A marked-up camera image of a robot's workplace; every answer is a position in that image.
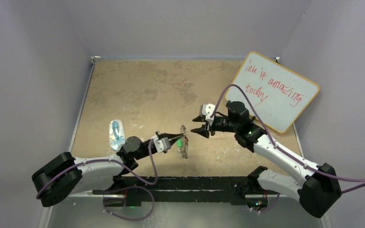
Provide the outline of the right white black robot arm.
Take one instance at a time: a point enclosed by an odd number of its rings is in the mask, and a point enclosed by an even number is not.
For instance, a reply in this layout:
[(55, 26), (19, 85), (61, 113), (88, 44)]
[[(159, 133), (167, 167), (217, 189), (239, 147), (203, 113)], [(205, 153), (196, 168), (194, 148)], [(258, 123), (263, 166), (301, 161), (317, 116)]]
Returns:
[(248, 175), (248, 188), (253, 193), (270, 190), (298, 201), (311, 216), (321, 218), (342, 196), (335, 169), (324, 163), (319, 165), (288, 150), (254, 123), (244, 103), (228, 102), (228, 114), (212, 117), (213, 104), (203, 104), (193, 122), (200, 128), (191, 130), (205, 138), (216, 132), (234, 134), (236, 142), (252, 153), (273, 162), (286, 172), (282, 175), (264, 166), (257, 167)]

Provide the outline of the silver disc with keyrings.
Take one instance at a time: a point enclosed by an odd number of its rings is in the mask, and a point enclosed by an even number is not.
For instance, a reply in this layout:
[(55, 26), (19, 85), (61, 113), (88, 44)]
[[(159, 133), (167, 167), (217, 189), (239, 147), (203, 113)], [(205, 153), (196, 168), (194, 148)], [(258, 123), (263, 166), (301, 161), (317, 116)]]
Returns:
[[(181, 133), (188, 133), (186, 127), (184, 125), (181, 125), (180, 127), (180, 132)], [(179, 152), (179, 155), (181, 158), (184, 158), (184, 159), (188, 159), (188, 134), (181, 138), (182, 139), (182, 148), (178, 148), (178, 152)]]

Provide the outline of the key with green tag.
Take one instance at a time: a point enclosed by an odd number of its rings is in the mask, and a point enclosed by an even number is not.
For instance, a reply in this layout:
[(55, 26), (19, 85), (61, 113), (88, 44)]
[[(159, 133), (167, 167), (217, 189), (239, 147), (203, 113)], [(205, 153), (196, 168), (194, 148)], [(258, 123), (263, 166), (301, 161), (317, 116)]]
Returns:
[(178, 148), (182, 148), (183, 147), (183, 141), (182, 141), (182, 139), (179, 139), (178, 141), (177, 141), (177, 146), (178, 146)]

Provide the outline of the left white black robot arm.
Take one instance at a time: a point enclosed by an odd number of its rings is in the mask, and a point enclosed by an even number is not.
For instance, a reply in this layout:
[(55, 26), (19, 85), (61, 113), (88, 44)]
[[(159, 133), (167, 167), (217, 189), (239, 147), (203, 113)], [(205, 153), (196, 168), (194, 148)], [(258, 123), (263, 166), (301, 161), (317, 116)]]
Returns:
[(63, 152), (32, 175), (36, 199), (43, 207), (51, 207), (69, 195), (85, 191), (118, 194), (123, 187), (118, 176), (134, 174), (137, 160), (152, 158), (158, 152), (166, 153), (184, 136), (184, 133), (157, 132), (147, 141), (130, 136), (118, 152), (105, 157), (78, 158), (70, 152)]

